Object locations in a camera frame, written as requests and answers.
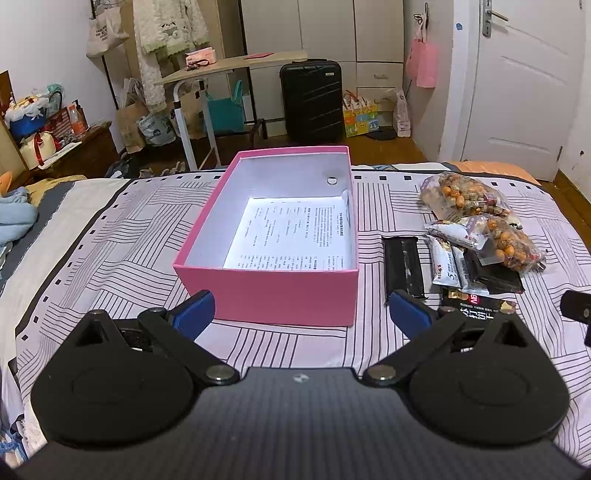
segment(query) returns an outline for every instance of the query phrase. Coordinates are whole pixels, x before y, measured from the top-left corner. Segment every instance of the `bag of nuts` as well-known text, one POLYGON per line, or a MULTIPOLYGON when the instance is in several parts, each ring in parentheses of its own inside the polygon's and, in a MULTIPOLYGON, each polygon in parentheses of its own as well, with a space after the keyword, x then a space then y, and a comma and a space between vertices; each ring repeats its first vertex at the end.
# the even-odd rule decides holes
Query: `bag of nuts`
POLYGON ((545 269, 544 254, 523 231, 513 228, 505 219, 488 216, 487 224, 496 247, 497 263, 527 273, 545 269))
POLYGON ((506 218, 518 228, 521 226, 501 192, 459 173, 445 172, 429 177, 421 186, 420 197, 440 220, 457 221, 488 213, 506 218))

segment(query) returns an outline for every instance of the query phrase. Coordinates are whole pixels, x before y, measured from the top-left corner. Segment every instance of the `snack bag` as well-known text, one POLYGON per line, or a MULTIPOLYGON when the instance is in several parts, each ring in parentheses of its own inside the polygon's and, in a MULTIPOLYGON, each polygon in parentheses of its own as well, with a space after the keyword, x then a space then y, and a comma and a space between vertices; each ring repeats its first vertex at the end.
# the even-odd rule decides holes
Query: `snack bag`
POLYGON ((445 287, 460 288, 456 265, 453 261, 452 246, 441 238, 427 235, 429 250, 431 251, 431 266, 433 268, 433 283, 445 287))
POLYGON ((544 254, 523 231, 512 227, 505 219, 487 216, 487 225, 495 246, 496 261, 521 273, 545 270, 544 254))
POLYGON ((486 288, 484 284, 470 280, 470 273, 468 272, 468 266, 466 264, 466 259, 464 258, 465 249, 452 245, 452 252, 453 259, 456 262, 457 276, 459 277, 460 284, 462 285, 460 291, 463 293, 485 297, 489 295, 488 288, 486 288))
POLYGON ((456 221, 488 213, 507 218, 509 223, 521 227, 501 192, 459 173, 445 172, 429 177, 421 186, 420 197, 440 220, 456 221))
POLYGON ((482 250, 490 237, 487 218, 483 215, 461 218, 458 222, 438 220, 427 223, 425 228, 429 235, 470 250, 482 250))

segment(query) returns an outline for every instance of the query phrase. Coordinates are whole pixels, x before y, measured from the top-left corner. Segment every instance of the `pink box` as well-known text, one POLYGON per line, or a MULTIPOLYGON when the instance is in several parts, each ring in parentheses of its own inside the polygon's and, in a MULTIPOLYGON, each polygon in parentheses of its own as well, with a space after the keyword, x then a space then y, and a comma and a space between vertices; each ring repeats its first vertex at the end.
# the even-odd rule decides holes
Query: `pink box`
POLYGON ((240 152, 173 267, 191 295, 213 293, 218 319, 353 325, 359 278, 354 203, 348 147, 240 152), (257 230, 263 224, 266 230, 257 230), (252 251, 255 245, 261 250, 252 251), (282 245, 289 247, 285 255, 282 245), (302 249, 309 248, 313 254, 305 255, 302 249), (260 269, 269 262, 277 270, 260 269))

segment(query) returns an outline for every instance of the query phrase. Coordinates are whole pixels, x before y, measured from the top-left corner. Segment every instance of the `black suitcase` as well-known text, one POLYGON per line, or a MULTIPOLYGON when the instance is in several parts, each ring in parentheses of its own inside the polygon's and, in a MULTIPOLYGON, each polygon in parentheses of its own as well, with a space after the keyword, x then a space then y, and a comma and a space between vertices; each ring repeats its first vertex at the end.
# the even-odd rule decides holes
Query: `black suitcase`
POLYGON ((285 127, 303 144, 336 142, 343 136, 343 86, 340 65, 331 60, 297 61, 279 73, 285 127))

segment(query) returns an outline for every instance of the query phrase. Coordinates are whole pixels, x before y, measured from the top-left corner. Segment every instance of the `paper bag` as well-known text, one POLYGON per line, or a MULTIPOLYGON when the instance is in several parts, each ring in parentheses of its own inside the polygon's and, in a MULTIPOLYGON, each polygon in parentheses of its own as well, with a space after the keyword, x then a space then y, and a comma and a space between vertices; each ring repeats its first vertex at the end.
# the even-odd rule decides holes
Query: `paper bag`
POLYGON ((123 107, 116 112, 119 131, 128 153, 139 152, 146 145, 136 122, 147 114, 148 109, 140 102, 123 107))
POLYGON ((379 129, 378 105, 347 90, 343 95, 343 119, 348 138, 374 132, 379 129))
MULTIPOLYGON (((172 122, 174 131, 180 137, 180 131, 178 130, 178 123, 175 119, 174 105, 172 102, 168 102, 168 111, 171 112, 172 122)), ((181 110, 187 124, 187 132, 189 138, 196 140, 198 138, 204 138, 206 136, 203 131, 203 107, 201 105, 201 99, 195 98, 195 92, 191 91, 181 97, 181 110)))

